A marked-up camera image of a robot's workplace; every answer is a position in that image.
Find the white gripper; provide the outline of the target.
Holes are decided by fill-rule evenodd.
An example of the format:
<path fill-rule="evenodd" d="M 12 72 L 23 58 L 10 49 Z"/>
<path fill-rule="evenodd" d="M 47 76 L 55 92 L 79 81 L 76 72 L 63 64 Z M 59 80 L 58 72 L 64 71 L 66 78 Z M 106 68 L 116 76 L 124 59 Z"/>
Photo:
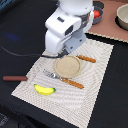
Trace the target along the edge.
<path fill-rule="evenodd" d="M 70 15 L 60 8 L 46 20 L 46 50 L 52 55 L 70 54 L 86 41 L 85 32 L 93 22 L 93 11 L 83 16 Z"/>

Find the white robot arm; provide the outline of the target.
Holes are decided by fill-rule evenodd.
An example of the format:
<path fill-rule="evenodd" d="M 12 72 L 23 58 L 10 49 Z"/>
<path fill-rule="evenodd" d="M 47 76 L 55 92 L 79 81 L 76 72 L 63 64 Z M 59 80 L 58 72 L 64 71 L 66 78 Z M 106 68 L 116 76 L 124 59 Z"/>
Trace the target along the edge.
<path fill-rule="evenodd" d="M 81 46 L 92 26 L 93 10 L 93 0 L 58 0 L 57 9 L 45 22 L 46 51 L 59 57 Z"/>

